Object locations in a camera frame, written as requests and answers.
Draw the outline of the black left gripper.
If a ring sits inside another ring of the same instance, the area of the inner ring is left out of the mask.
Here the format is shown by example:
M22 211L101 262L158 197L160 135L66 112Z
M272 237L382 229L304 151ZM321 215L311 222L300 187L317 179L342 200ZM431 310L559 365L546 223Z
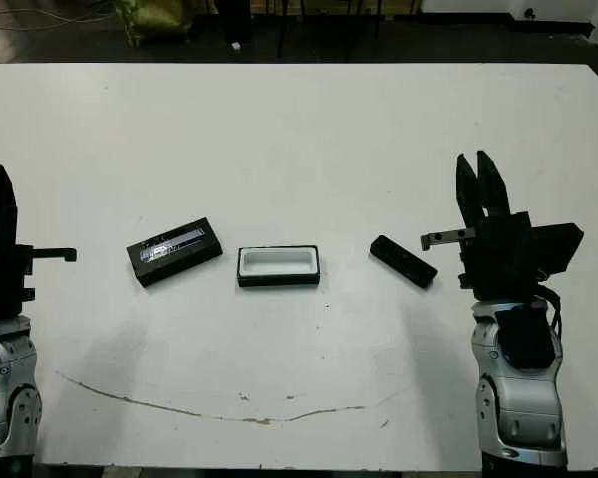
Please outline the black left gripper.
M0 315L19 315L24 302L35 299L35 289L25 286L34 259L77 260L75 248L34 248L16 242L18 208L11 179L0 164Z

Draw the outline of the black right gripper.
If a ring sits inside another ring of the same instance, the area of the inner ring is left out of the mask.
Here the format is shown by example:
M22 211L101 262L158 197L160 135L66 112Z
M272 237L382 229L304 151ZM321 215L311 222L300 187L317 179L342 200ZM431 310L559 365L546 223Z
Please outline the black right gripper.
M479 300L520 300L536 283L530 217L527 212L510 214L505 182L481 150L477 170L478 178L463 154L457 158L456 200L466 227L425 233L421 247L427 251L457 243L463 289Z

